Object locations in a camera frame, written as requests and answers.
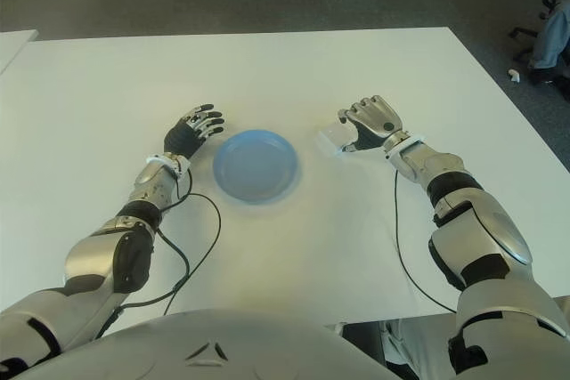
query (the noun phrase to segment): black cable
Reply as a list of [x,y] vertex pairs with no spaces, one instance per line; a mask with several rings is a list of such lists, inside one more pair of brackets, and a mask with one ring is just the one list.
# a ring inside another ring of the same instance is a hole
[[164,213],[165,211],[182,204],[189,196],[198,196],[198,197],[206,199],[216,210],[217,218],[218,218],[218,228],[217,228],[216,238],[212,242],[212,245],[207,250],[207,252],[204,254],[204,256],[200,259],[200,261],[198,262],[196,267],[194,267],[194,269],[192,271],[190,271],[190,262],[188,261],[188,257],[186,257],[186,254],[174,242],[172,242],[170,239],[168,239],[165,236],[165,234],[162,232],[161,229],[157,229],[157,234],[160,236],[160,238],[162,240],[164,240],[165,243],[169,247],[171,247],[180,256],[180,258],[182,258],[182,260],[184,262],[184,267],[185,267],[184,275],[174,284],[174,286],[172,287],[172,290],[168,291],[167,293],[165,293],[159,297],[153,298],[151,300],[147,300],[145,302],[127,303],[127,304],[122,304],[120,306],[117,306],[115,308],[115,310],[113,311],[113,313],[111,313],[109,318],[105,321],[101,330],[99,331],[99,333],[97,334],[97,336],[95,338],[100,338],[105,333],[105,331],[107,331],[107,329],[109,329],[111,324],[113,324],[113,322],[115,322],[118,319],[119,315],[125,309],[130,309],[130,308],[134,308],[134,307],[149,306],[151,304],[161,302],[161,301],[167,299],[168,297],[171,297],[170,301],[168,302],[167,308],[164,310],[164,313],[163,313],[163,316],[166,315],[168,312],[168,309],[170,308],[170,305],[172,304],[172,302],[174,301],[174,299],[176,297],[176,294],[178,294],[178,291],[180,291],[180,289],[186,284],[188,279],[190,279],[191,276],[194,274],[194,272],[204,263],[204,261],[206,260],[208,255],[212,252],[212,249],[214,249],[214,246],[216,245],[216,243],[220,237],[220,232],[222,231],[222,215],[220,214],[220,210],[218,209],[216,203],[212,199],[210,199],[208,196],[202,195],[201,193],[191,193],[193,179],[192,179],[192,174],[190,172],[190,169],[188,169],[188,178],[189,178],[190,182],[189,182],[188,190],[186,191],[186,193],[184,193],[184,195],[180,198],[180,189],[178,186],[178,181],[176,181],[176,196],[178,197],[178,200],[174,204],[169,205],[165,208],[162,208],[160,210],[160,212]]
[[210,248],[208,248],[208,250],[206,251],[204,256],[201,258],[201,260],[198,262],[198,264],[196,264],[196,267],[194,267],[194,269],[189,274],[187,274],[185,277],[183,277],[180,280],[180,282],[181,282],[180,287],[177,287],[175,292],[170,297],[170,301],[167,304],[167,308],[164,310],[164,313],[162,313],[163,316],[165,316],[168,313],[168,309],[170,309],[170,305],[175,300],[176,295],[178,294],[178,291],[180,291],[180,289],[186,284],[188,279],[190,279],[192,277],[192,275],[202,265],[202,263],[204,263],[204,260],[206,260],[206,258],[212,252],[212,249],[214,249],[214,246],[216,245],[218,239],[220,238],[220,232],[222,231],[222,215],[220,214],[220,210],[218,209],[216,203],[212,199],[210,199],[208,196],[202,195],[201,193],[189,193],[189,196],[198,196],[200,198],[204,198],[214,207],[214,209],[216,210],[216,213],[217,213],[217,233],[216,233],[216,237],[214,238],[214,241],[212,242],[212,245],[210,245]]
[[437,304],[440,307],[443,307],[444,309],[446,309],[447,311],[450,311],[451,313],[456,313],[456,311],[450,307],[447,307],[445,304],[441,304],[439,303],[435,298],[433,298],[431,295],[429,295],[428,293],[426,293],[419,285],[418,283],[411,277],[411,274],[408,272],[408,268],[406,267],[405,263],[403,262],[403,258],[402,258],[402,251],[400,250],[400,236],[398,233],[398,171],[396,170],[395,172],[395,176],[394,176],[394,207],[395,207],[395,245],[396,248],[398,250],[398,258],[400,259],[400,264],[402,265],[403,271],[406,272],[406,275],[408,276],[408,279],[411,281],[411,283],[424,295],[426,296],[429,300],[431,300],[432,302],[434,302],[435,304]]

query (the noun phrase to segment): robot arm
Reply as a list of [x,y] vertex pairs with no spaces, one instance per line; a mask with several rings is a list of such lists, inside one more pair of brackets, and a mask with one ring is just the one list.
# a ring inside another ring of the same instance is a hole
[[213,107],[190,111],[168,132],[164,154],[147,159],[123,208],[71,249],[63,287],[28,295],[0,313],[2,378],[94,340],[111,313],[143,287],[175,186],[196,150],[223,130]]
[[461,159],[405,133],[378,96],[338,115],[358,130],[357,141],[344,151],[382,147],[396,170],[430,198],[438,229],[429,252],[461,291],[456,336],[449,342],[451,363],[457,374],[464,373],[460,378],[516,378],[529,365],[549,374],[568,369],[570,327],[564,315],[534,282],[533,259],[517,226]]

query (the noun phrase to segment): white table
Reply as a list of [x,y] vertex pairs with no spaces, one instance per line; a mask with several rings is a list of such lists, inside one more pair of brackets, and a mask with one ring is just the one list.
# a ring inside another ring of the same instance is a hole
[[[570,175],[448,28],[34,42],[0,84],[2,307],[59,286],[71,246],[121,208],[166,131],[213,102],[227,130],[192,171],[195,190],[219,204],[223,230],[173,311],[287,311],[322,324],[441,312],[398,263],[392,166],[379,151],[328,158],[316,149],[338,109],[373,94],[432,147],[463,157],[526,236],[537,280],[570,294]],[[300,160],[297,187],[268,206],[231,200],[213,179],[217,148],[251,128],[280,133]],[[403,256],[429,293],[454,306],[458,293],[428,254],[428,198],[404,179],[399,195]],[[198,198],[164,222],[193,263],[215,228]],[[157,240],[151,279],[130,301],[161,294],[182,272]],[[116,327],[163,307],[126,312]]]
[[0,75],[18,55],[27,42],[37,36],[35,30],[5,31],[0,33]]

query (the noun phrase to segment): chair leg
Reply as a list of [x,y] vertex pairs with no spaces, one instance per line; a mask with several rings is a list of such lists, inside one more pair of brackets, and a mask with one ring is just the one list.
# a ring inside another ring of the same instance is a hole
[[538,36],[538,31],[529,30],[528,28],[515,27],[509,33],[509,37],[514,39],[518,36],[518,33],[522,33],[523,35],[527,35],[530,37],[537,37]]

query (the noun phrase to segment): blue plate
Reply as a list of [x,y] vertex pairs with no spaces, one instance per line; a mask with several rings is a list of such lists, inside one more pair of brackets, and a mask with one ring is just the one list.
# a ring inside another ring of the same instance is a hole
[[249,203],[276,198],[297,171],[293,146],[276,133],[251,130],[226,141],[214,158],[214,176],[230,196]]

